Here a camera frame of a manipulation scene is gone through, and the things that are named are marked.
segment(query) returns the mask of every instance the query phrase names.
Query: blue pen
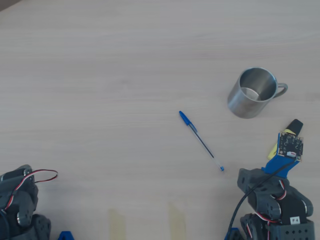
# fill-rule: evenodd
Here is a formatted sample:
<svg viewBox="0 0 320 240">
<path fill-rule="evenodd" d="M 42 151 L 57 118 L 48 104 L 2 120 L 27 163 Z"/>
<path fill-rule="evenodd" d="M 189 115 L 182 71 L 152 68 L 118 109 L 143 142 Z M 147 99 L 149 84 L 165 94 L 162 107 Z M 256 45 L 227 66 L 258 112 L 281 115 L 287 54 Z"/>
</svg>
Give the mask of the blue pen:
<svg viewBox="0 0 320 240">
<path fill-rule="evenodd" d="M 199 139 L 200 143 L 204 146 L 205 150 L 208 152 L 208 154 L 213 159 L 214 163 L 220 168 L 221 171 L 224 171 L 225 168 L 221 165 L 221 163 L 214 157 L 214 155 L 211 153 L 210 149 L 207 147 L 205 142 L 201 139 L 198 130 L 195 128 L 195 126 L 192 124 L 192 122 L 187 118 L 186 115 L 182 111 L 179 111 L 181 118 L 185 122 L 185 124 L 193 131 L 195 136 Z"/>
</svg>

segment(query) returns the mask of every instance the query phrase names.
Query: stainless steel mug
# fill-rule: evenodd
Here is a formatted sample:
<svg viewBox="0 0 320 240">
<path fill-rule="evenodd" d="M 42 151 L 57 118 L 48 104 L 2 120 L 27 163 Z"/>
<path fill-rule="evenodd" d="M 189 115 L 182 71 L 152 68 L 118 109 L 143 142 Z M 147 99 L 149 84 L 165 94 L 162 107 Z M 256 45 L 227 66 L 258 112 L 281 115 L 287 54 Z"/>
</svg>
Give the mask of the stainless steel mug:
<svg viewBox="0 0 320 240">
<path fill-rule="evenodd" d="M 245 70 L 236 81 L 228 96 L 228 107 L 238 117 L 250 119 L 287 90 L 288 85 L 278 83 L 267 69 L 252 67 Z"/>
</svg>

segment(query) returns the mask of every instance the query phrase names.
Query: yellow tape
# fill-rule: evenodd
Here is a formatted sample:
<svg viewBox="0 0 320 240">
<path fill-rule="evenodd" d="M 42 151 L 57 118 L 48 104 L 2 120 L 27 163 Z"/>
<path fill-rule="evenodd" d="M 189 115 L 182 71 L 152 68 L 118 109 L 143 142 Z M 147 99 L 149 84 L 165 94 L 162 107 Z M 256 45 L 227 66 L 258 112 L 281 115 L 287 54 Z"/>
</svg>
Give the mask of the yellow tape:
<svg viewBox="0 0 320 240">
<path fill-rule="evenodd" d="M 115 209 L 108 210 L 109 236 L 110 240 L 126 240 L 125 216 L 119 214 Z"/>
<path fill-rule="evenodd" d="M 179 211 L 172 203 L 169 203 L 168 213 L 171 240 L 186 240 L 187 227 L 185 214 Z"/>
</svg>

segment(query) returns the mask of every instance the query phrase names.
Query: circuit board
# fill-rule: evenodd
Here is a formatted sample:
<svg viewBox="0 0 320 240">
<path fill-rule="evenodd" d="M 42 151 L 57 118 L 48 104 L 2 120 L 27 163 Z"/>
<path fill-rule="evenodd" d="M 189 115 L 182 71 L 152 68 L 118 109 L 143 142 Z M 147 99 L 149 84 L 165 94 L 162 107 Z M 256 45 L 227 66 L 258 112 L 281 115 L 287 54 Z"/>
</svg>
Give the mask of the circuit board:
<svg viewBox="0 0 320 240">
<path fill-rule="evenodd" d="M 278 155 L 301 162 L 304 138 L 288 132 L 280 132 Z"/>
</svg>

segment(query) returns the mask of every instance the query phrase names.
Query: label sticker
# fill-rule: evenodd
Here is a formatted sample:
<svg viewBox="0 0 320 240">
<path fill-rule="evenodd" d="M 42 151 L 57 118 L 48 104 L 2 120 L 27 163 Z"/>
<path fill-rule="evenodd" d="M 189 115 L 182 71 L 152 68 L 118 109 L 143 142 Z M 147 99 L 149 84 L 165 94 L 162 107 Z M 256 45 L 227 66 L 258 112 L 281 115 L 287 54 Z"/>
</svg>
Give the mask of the label sticker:
<svg viewBox="0 0 320 240">
<path fill-rule="evenodd" d="M 300 224 L 300 217 L 299 216 L 290 217 L 290 223 L 291 225 Z"/>
</svg>

